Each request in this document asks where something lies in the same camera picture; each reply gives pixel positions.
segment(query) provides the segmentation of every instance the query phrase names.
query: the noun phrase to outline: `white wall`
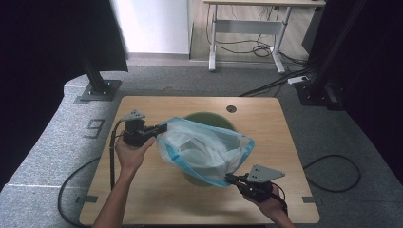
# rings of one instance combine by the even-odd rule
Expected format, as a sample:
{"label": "white wall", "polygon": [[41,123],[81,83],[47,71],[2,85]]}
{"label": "white wall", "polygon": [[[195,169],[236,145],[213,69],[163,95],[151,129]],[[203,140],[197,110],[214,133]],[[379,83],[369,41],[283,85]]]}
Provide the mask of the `white wall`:
{"label": "white wall", "polygon": [[128,53],[189,54],[191,0],[110,0]]}

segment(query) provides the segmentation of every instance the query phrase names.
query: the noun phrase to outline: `clear plastic bag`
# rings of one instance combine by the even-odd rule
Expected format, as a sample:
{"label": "clear plastic bag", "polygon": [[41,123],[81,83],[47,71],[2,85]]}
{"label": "clear plastic bag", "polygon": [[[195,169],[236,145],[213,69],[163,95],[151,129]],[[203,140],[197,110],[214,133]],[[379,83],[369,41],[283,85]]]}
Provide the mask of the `clear plastic bag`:
{"label": "clear plastic bag", "polygon": [[168,130],[157,137],[164,161],[215,186],[225,187],[225,174],[234,173],[255,147],[254,141],[235,131],[172,118]]}

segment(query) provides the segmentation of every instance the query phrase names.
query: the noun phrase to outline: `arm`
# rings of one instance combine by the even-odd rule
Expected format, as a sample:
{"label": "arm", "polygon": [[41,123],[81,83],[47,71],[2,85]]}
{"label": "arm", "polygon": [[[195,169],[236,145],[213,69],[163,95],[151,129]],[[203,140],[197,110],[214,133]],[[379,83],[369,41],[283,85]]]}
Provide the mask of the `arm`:
{"label": "arm", "polygon": [[[273,185],[273,193],[279,196],[278,187]],[[288,216],[282,211],[281,203],[273,198],[270,198],[264,202],[258,203],[250,198],[245,197],[247,200],[255,203],[260,211],[267,218],[272,220],[280,228],[295,228],[296,226],[288,218]]]}
{"label": "arm", "polygon": [[143,163],[145,151],[154,142],[153,137],[142,147],[136,148],[124,143],[122,137],[116,141],[115,148],[121,164],[121,173],[93,227],[122,227],[130,184]]}

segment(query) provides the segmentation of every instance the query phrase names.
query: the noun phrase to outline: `black metal stand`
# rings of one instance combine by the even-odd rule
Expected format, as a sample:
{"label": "black metal stand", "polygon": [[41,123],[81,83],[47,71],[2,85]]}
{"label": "black metal stand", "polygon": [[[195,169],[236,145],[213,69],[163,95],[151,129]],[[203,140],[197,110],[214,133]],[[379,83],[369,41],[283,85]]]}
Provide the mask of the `black metal stand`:
{"label": "black metal stand", "polygon": [[80,102],[112,101],[116,91],[119,88],[119,85],[121,84],[121,81],[104,80],[99,70],[90,62],[86,54],[86,50],[79,39],[78,44],[80,62],[84,71],[86,72],[86,76],[89,79],[89,85],[86,87],[83,95],[79,98]]}
{"label": "black metal stand", "polygon": [[349,18],[338,34],[335,43],[332,45],[328,55],[326,56],[315,80],[310,85],[296,85],[297,94],[302,105],[320,105],[327,106],[331,110],[341,110],[342,105],[339,96],[340,89],[329,84],[330,75],[332,75],[330,65],[334,62],[341,45],[346,36],[349,34],[352,25],[358,17],[361,10],[364,8],[366,0],[358,0]]}
{"label": "black metal stand", "polygon": [[319,96],[312,93],[312,85],[295,84],[299,101],[307,106],[326,106],[329,110],[344,110],[341,102],[341,88],[337,85],[327,85]]}

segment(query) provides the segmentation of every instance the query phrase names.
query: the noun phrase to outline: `cable on floor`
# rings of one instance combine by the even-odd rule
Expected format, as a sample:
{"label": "cable on floor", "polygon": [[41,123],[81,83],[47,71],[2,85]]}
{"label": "cable on floor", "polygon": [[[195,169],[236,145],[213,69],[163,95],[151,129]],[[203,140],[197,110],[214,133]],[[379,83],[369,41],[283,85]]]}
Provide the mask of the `cable on floor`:
{"label": "cable on floor", "polygon": [[66,185],[67,183],[81,170],[83,170],[85,167],[87,167],[88,165],[98,161],[101,157],[98,157],[96,159],[93,159],[87,163],[85,163],[83,166],[81,166],[80,168],[78,168],[76,171],[74,171],[70,176],[68,176],[68,178],[65,180],[65,182],[63,182],[62,186],[60,187],[60,191],[59,191],[59,196],[57,198],[57,210],[59,211],[60,216],[63,218],[63,220],[65,222],[67,222],[70,225],[76,226],[76,227],[90,227],[90,226],[85,226],[81,223],[77,223],[75,221],[72,221],[70,218],[68,218],[65,213],[63,212],[63,208],[62,208],[62,196],[63,196],[63,192],[65,191]]}
{"label": "cable on floor", "polygon": [[303,68],[303,69],[296,70],[296,71],[290,71],[289,73],[285,74],[281,78],[276,79],[275,81],[273,81],[273,82],[271,82],[271,83],[269,83],[267,85],[264,85],[264,86],[261,86],[259,88],[256,88],[256,89],[253,89],[253,90],[250,90],[248,92],[240,94],[240,97],[257,96],[257,95],[259,95],[261,93],[265,93],[265,92],[262,92],[264,90],[267,90],[267,89],[270,89],[270,88],[276,87],[276,86],[282,86],[290,78],[297,77],[297,76],[300,76],[300,75],[305,75],[305,74],[310,73],[312,71],[313,71],[312,68]]}
{"label": "cable on floor", "polygon": [[323,156],[323,157],[321,157],[319,159],[316,159],[316,160],[308,163],[307,165],[303,166],[302,168],[305,170],[308,167],[312,166],[313,164],[315,164],[315,163],[317,163],[319,161],[322,161],[322,160],[328,159],[328,158],[332,158],[332,157],[337,157],[337,158],[344,159],[344,160],[346,160],[347,162],[349,162],[350,164],[353,165],[353,167],[355,168],[355,170],[357,172],[357,178],[356,178],[356,180],[355,180],[355,182],[353,184],[351,184],[348,187],[342,188],[342,189],[329,189],[329,188],[325,188],[323,186],[320,186],[319,184],[317,184],[316,182],[314,182],[313,180],[311,180],[309,178],[306,178],[306,180],[308,182],[310,182],[313,186],[315,186],[317,188],[320,188],[320,189],[322,189],[322,190],[324,190],[326,192],[332,192],[332,193],[344,193],[344,192],[347,192],[347,191],[353,189],[354,187],[356,187],[359,184],[360,180],[361,180],[361,172],[359,171],[358,166],[353,161],[348,159],[347,157],[344,157],[344,156],[341,156],[341,155],[327,155],[327,156]]}
{"label": "cable on floor", "polygon": [[[207,11],[206,25],[205,25],[205,34],[206,34],[207,42],[208,42],[209,45],[211,45],[210,39],[209,39],[209,37],[208,37],[208,21],[209,21],[208,19],[209,19],[209,17],[210,17],[210,8],[211,8],[211,6],[209,5],[209,6],[208,6],[208,11]],[[272,10],[273,10],[273,8],[270,10],[270,12],[268,12],[268,16],[267,16],[267,19],[266,19],[267,21],[270,19],[270,15],[271,15]],[[262,13],[261,13],[260,16],[259,16],[260,19],[261,19],[262,16],[264,15],[264,12],[265,12],[265,11],[269,11],[268,8],[267,8],[267,9],[266,9],[266,8],[263,9]],[[261,37],[261,35],[258,37],[257,40],[243,40],[243,41],[235,41],[235,42],[221,42],[221,41],[217,41],[217,40],[216,40],[216,43],[218,43],[218,44],[223,44],[223,45],[234,45],[234,44],[251,43],[251,42],[257,43],[257,45],[256,45],[255,47],[253,47],[252,50],[247,50],[247,51],[234,51],[234,50],[231,50],[231,49],[229,49],[229,48],[221,47],[221,46],[216,46],[216,48],[221,48],[221,49],[224,49],[224,50],[226,50],[226,51],[228,51],[228,52],[231,52],[231,53],[234,53],[234,54],[249,54],[249,53],[254,53],[254,54],[255,54],[256,56],[258,56],[258,57],[268,57],[268,56],[270,56],[270,55],[272,54],[272,53],[271,53],[271,50],[270,50],[271,46],[269,46],[269,45],[267,45],[267,44],[265,44],[265,43],[259,41],[260,37]],[[266,54],[263,54],[263,55],[262,55],[262,54],[259,54],[259,51],[262,51],[262,50],[263,50],[263,51],[266,51]]]}

